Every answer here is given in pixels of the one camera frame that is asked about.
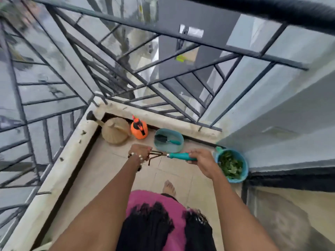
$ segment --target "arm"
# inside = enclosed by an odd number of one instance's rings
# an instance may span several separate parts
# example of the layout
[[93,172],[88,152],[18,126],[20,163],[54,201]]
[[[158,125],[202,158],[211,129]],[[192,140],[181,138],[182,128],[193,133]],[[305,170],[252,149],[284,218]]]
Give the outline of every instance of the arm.
[[141,155],[148,159],[151,147],[133,144],[131,156],[116,176],[76,216],[52,245],[50,251],[113,251],[119,240],[129,194],[140,166]]
[[227,251],[279,251],[266,230],[232,190],[212,154],[205,149],[188,152],[201,172],[212,179],[221,225],[224,249]]

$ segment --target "beaded bracelet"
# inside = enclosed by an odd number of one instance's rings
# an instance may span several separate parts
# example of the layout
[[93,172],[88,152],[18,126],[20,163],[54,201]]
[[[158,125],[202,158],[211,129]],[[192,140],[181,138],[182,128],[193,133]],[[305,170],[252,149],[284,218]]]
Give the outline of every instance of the beaded bracelet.
[[[130,155],[128,155],[128,158],[130,158],[132,155],[137,155],[137,154],[132,152]],[[143,160],[141,155],[138,155],[138,157],[140,158],[140,161],[141,161],[140,167],[137,169],[137,171],[139,172],[142,169],[142,163],[143,163],[144,160]]]

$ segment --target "bucket of leaves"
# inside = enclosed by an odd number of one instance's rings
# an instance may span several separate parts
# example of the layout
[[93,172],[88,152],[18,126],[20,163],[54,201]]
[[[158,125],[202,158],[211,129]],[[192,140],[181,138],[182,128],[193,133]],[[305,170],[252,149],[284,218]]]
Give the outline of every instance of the bucket of leaves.
[[248,164],[238,151],[216,147],[214,158],[230,183],[240,183],[248,176]]

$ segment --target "person's right arm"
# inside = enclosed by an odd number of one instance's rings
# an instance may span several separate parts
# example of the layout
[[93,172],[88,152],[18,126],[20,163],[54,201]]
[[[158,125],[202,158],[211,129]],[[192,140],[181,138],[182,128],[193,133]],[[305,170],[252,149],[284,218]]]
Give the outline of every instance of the person's right arm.
[[213,181],[224,250],[279,251],[266,230],[232,190],[211,152],[205,149],[194,149],[188,153],[191,158],[197,159],[197,161],[188,162],[197,164],[201,172]]

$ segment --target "metal railing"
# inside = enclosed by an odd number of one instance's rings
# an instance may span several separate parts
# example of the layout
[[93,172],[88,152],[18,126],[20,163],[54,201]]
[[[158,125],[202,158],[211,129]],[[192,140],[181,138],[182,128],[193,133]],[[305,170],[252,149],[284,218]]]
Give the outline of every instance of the metal railing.
[[[85,79],[82,77],[81,72],[77,70],[76,66],[69,60],[69,58],[64,53],[64,51],[56,44],[54,38],[44,28],[44,25],[39,22],[39,19],[36,17],[35,13],[31,11],[31,7],[29,7],[28,2],[36,2],[36,3],[41,3],[45,5],[48,13],[51,15],[53,20],[56,22],[57,26],[60,28],[65,38],[68,40],[74,52],[79,57],[79,60],[81,61],[82,65],[86,68],[92,80],[95,82],[96,86],[100,89],[101,94],[95,93],[90,88],[90,86],[85,82]],[[0,169],[0,172],[6,171],[10,169],[11,167],[17,166],[17,164],[19,164],[20,162],[23,162],[31,158],[31,165],[29,167],[24,168],[22,171],[20,171],[16,175],[0,183],[0,189],[11,189],[11,188],[20,188],[20,187],[32,187],[33,188],[33,190],[31,191],[31,194],[26,199],[25,203],[20,203],[20,204],[15,204],[15,205],[10,205],[10,206],[3,206],[0,208],[0,214],[2,214],[3,212],[7,210],[15,209],[15,211],[12,214],[10,214],[5,220],[3,220],[0,223],[0,228],[5,226],[6,224],[10,224],[7,232],[2,237],[2,240],[0,242],[0,248],[2,248],[5,245],[6,241],[8,240],[12,231],[18,224],[20,218],[22,217],[26,208],[29,206],[33,197],[35,195],[41,194],[41,193],[38,193],[39,187],[45,180],[53,164],[55,163],[58,156],[62,152],[65,144],[67,143],[73,130],[76,128],[77,124],[79,123],[87,106],[91,102],[95,104],[95,102],[92,100],[94,96],[101,97],[105,103],[107,103],[106,99],[108,99],[111,101],[123,103],[125,105],[133,106],[135,108],[145,109],[153,113],[168,116],[170,118],[176,118],[179,120],[190,122],[190,123],[199,125],[200,128],[208,127],[208,128],[221,131],[221,128],[216,127],[214,125],[224,116],[224,114],[226,114],[230,109],[232,109],[232,107],[236,105],[237,102],[240,101],[241,98],[244,97],[245,94],[248,93],[250,89],[253,88],[254,85],[257,84],[257,82],[261,80],[261,78],[263,78],[274,66],[280,64],[283,66],[293,67],[299,70],[304,70],[304,71],[308,70],[308,66],[306,64],[266,54],[269,48],[274,44],[274,42],[283,33],[283,31],[287,28],[288,25],[296,24],[296,25],[303,26],[302,24],[303,22],[301,22],[300,20],[295,22],[294,18],[292,19],[289,14],[285,13],[285,10],[283,10],[282,13],[276,13],[276,15],[280,17],[280,19],[277,16],[270,16],[269,13],[271,13],[271,9],[267,9],[267,7],[265,7],[263,10],[260,9],[258,13],[255,14],[259,16],[274,18],[275,20],[282,22],[282,25],[277,29],[277,31],[273,34],[270,40],[265,44],[263,49],[260,52],[256,52],[256,51],[246,50],[246,49],[242,49],[242,48],[238,48],[234,46],[228,46],[228,45],[224,47],[219,47],[201,38],[192,37],[187,34],[172,32],[172,31],[160,28],[157,25],[152,26],[152,25],[148,25],[145,23],[137,22],[137,21],[127,20],[124,18],[119,18],[113,15],[105,14],[102,12],[79,8],[77,6],[73,6],[67,3],[62,3],[59,1],[20,0],[20,3],[26,8],[26,10],[29,12],[29,16],[34,18],[34,20],[38,23],[38,26],[42,28],[42,30],[48,36],[48,38],[51,40],[54,46],[59,50],[59,52],[63,55],[63,57],[66,59],[69,65],[73,68],[75,73],[82,80],[83,85],[86,86],[90,90],[91,98],[90,100],[84,100],[83,97],[52,67],[52,65],[48,63],[48,61],[39,53],[39,51],[36,50],[36,48],[31,44],[31,42],[29,42],[24,37],[23,33],[21,33],[15,27],[15,25],[13,25],[12,21],[8,19],[6,14],[0,14],[1,15],[0,17],[0,44],[1,44],[3,54],[5,56],[6,67],[10,75],[9,83],[11,84],[11,88],[14,93],[14,97],[15,97],[15,101],[16,101],[16,105],[17,105],[17,108],[19,111],[19,117],[20,117],[19,121],[15,122],[14,124],[8,127],[0,127],[0,132],[7,132],[7,131],[11,131],[17,128],[23,128],[23,132],[24,132],[23,139],[1,147],[0,153],[3,153],[13,148],[19,147],[23,144],[26,144],[28,147],[28,153],[19,155],[17,159],[7,162],[6,165]],[[218,4],[215,4],[215,0],[210,0],[209,4],[218,5]],[[239,10],[239,6],[233,5],[233,4],[234,4],[234,0],[229,0],[229,2],[227,2],[227,7],[230,9]],[[314,3],[307,3],[307,2],[305,2],[304,4],[308,5],[308,7],[310,7],[311,5],[315,5]],[[78,18],[76,20],[72,19],[69,15],[67,15],[64,12],[64,10],[77,13]],[[245,6],[241,7],[241,10],[252,13],[252,11],[250,11]],[[334,10],[329,9],[328,7],[327,7],[327,11],[328,11],[328,16],[330,17],[335,14]],[[103,23],[110,23],[109,25],[113,25],[113,27],[111,27],[110,31],[106,35],[104,35],[103,37],[101,37],[101,39],[98,40],[80,25],[80,21],[83,19],[83,17],[98,18],[99,20],[103,21]],[[322,26],[319,26],[320,23],[323,22],[322,21],[323,18],[324,16],[319,17],[317,20],[313,21],[312,25],[308,24],[306,27],[309,29],[320,28],[320,31],[332,34],[334,30],[334,20],[332,20],[331,23],[328,23],[328,24],[323,23]],[[138,44],[133,47],[127,46],[126,50],[123,53],[115,54],[113,53],[113,51],[111,51],[110,48],[106,47],[103,42],[107,38],[109,38],[111,35],[118,32],[118,30],[122,26],[137,28],[140,30],[151,32],[151,34],[141,44]],[[83,43],[81,38],[78,38],[75,34],[73,34],[74,31],[80,33],[85,39],[87,39],[90,43],[92,43],[100,52],[94,51],[91,47]],[[187,47],[177,50],[175,53],[171,53],[171,55],[163,59],[158,59],[142,67],[132,69],[131,65],[129,65],[129,63],[127,62],[127,58],[132,53],[134,53],[136,50],[140,49],[141,47],[145,46],[146,44],[148,44],[149,42],[153,41],[154,39],[156,39],[157,37],[161,35],[165,35],[165,36],[179,39],[179,40],[186,41],[186,42],[191,42],[191,44]],[[37,62],[36,60],[31,60],[28,58],[23,58],[23,59],[15,58],[15,50],[12,49],[10,44],[8,43],[10,38],[19,38],[20,40],[22,40],[27,45],[27,47],[36,54],[36,56],[41,60],[41,62]],[[144,79],[144,77],[140,75],[142,71],[148,70],[168,60],[174,59],[200,46],[207,46],[207,47],[211,47],[217,50],[227,51],[229,52],[229,54],[222,56],[218,59],[212,60],[209,63],[203,63],[198,66],[193,65],[186,71],[180,72],[178,74],[173,74],[173,75],[170,75],[164,78],[156,78],[156,76],[153,76],[152,79],[146,80]],[[105,56],[113,60],[114,63],[107,61],[106,58],[104,58]],[[239,96],[237,96],[232,101],[232,103],[226,109],[222,109],[221,113],[217,116],[217,118],[215,118],[215,120],[213,120],[213,122],[211,122],[210,124],[199,122],[200,118],[205,114],[205,112],[207,111],[208,107],[210,106],[214,98],[218,96],[218,93],[223,88],[224,84],[227,82],[227,80],[232,75],[235,68],[238,66],[238,64],[240,63],[241,59],[244,56],[264,60],[264,61],[269,62],[269,64],[239,94]],[[224,74],[222,70],[220,69],[219,64],[230,61],[230,60],[235,60],[234,64],[231,66],[229,71],[226,74]],[[15,64],[16,63],[21,63],[24,65],[47,66],[59,78],[59,81],[38,80],[35,82],[30,82],[30,83],[20,83],[16,79],[16,74],[15,74]],[[203,80],[197,73],[197,71],[203,68],[207,68],[207,67],[210,67],[213,70],[215,69],[222,79],[220,85],[215,90],[211,86],[209,86],[207,81]],[[187,74],[191,74],[195,76],[198,82],[203,86],[203,89],[207,90],[209,97],[206,100],[200,99],[200,97],[192,91],[192,88],[191,88],[192,85],[181,78],[182,75],[187,75]],[[190,95],[190,98],[193,98],[198,102],[199,107],[196,108],[192,103],[190,103],[190,101],[185,99],[185,97],[183,97],[171,85],[169,80],[176,81],[183,88],[183,90],[185,90]],[[57,88],[52,87],[52,85],[65,85],[67,88],[69,88],[72,94],[71,95],[62,94],[62,96],[59,97],[57,93],[59,93],[60,91],[57,90]],[[170,93],[172,93],[172,95],[179,102],[185,105],[185,107],[181,107],[181,104],[177,104],[174,100],[171,99],[171,97],[166,96],[165,93],[159,90],[158,87],[155,85],[160,85],[161,88],[164,88],[164,90],[167,90]],[[32,101],[23,101],[22,92],[20,91],[21,86],[48,86],[50,92],[53,94],[54,97],[48,98],[48,99],[41,99],[41,100],[36,99]],[[145,95],[145,96],[140,96],[137,98],[136,97],[125,97],[125,95],[131,92],[134,92],[138,89],[142,89],[142,88],[149,88],[150,91],[153,93],[149,95]],[[43,115],[38,118],[33,118],[33,119],[27,118],[25,106],[44,104],[44,103],[53,102],[53,101],[55,102],[64,101],[70,98],[79,99],[82,102],[82,104],[79,106],[70,107],[67,110],[62,110],[56,113],[50,113],[47,115]],[[146,105],[138,105],[135,103],[137,101],[153,99],[153,98],[160,98],[161,101],[153,102],[151,104],[146,104]],[[164,109],[164,110],[153,109],[155,107],[160,107],[160,106],[171,106],[172,108]],[[81,114],[79,118],[75,121],[74,113],[77,110],[80,110]],[[67,113],[70,114],[71,132],[65,138],[64,133],[63,133],[63,116],[62,115],[67,114]],[[51,119],[53,117],[57,117],[57,120],[58,120],[57,121],[58,122],[58,136],[60,139],[60,148],[57,151],[57,153],[55,153],[54,155],[53,155],[51,145],[50,145],[51,141],[50,141],[50,136],[49,136],[50,133],[49,133],[49,125],[48,125],[48,119]],[[46,143],[48,164],[40,164],[36,160],[36,151],[34,150],[34,146],[32,144],[32,137],[31,137],[31,133],[29,131],[28,126],[30,124],[37,123],[37,122],[42,122],[43,135],[40,138],[40,140],[44,140]],[[35,177],[33,179],[31,179],[30,181],[24,184],[11,185],[11,183],[18,180],[20,177],[22,177],[23,175],[29,172],[35,173]]]

